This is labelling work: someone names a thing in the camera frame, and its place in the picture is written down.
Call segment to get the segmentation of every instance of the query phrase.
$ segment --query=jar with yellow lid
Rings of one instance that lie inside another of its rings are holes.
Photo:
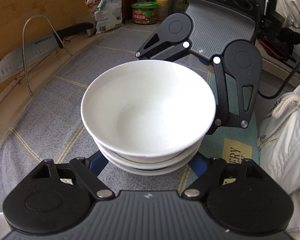
[[[158,21],[163,21],[168,16],[168,0],[156,0],[158,3]]]

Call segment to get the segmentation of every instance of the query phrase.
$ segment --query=knife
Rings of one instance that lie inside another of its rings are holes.
[[[93,23],[79,23],[57,31],[61,40],[93,28]],[[63,48],[55,33],[25,44],[26,66],[45,58],[52,51]],[[5,55],[0,61],[0,83],[23,70],[22,47]]]

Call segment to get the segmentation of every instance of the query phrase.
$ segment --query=green can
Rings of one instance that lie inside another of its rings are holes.
[[[153,24],[157,22],[158,3],[137,2],[131,5],[132,20],[136,24]]]

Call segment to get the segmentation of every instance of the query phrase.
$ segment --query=wooden cutting board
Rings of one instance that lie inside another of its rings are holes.
[[[56,30],[81,22],[92,22],[85,0],[0,0],[0,60],[22,45],[22,29],[34,15],[46,16]],[[48,22],[34,18],[27,25],[25,41],[52,33]],[[0,84],[0,93],[17,76]]]

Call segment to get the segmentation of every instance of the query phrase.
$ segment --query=gray ribbed surface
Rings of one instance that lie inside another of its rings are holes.
[[[198,202],[181,199],[176,191],[123,191],[109,202],[99,202],[78,226],[53,236],[10,233],[5,240],[290,240],[278,233],[247,237],[225,232]]]
[[[250,41],[255,22],[233,10],[204,0],[189,0],[186,10],[193,21],[191,51],[210,60],[232,41]]]

